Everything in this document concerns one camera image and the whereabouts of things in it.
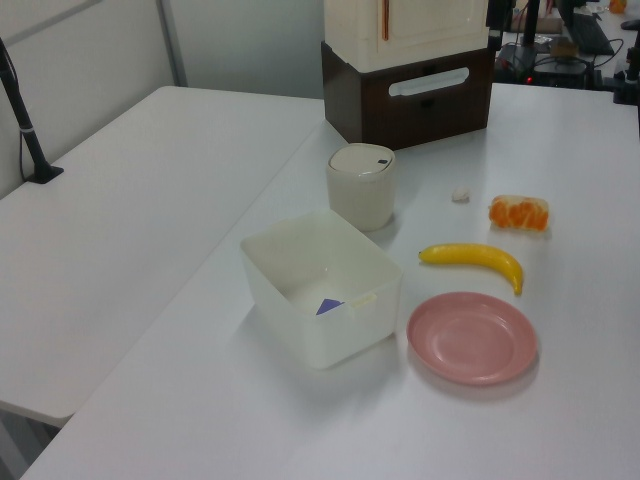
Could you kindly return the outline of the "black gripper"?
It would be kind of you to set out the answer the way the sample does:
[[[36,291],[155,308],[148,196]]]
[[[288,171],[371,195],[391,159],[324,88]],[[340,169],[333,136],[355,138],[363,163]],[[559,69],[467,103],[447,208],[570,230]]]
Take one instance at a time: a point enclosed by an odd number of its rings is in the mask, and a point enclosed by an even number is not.
[[[489,0],[487,4],[486,26],[488,49],[499,51],[502,48],[502,31],[511,25],[514,0]]]

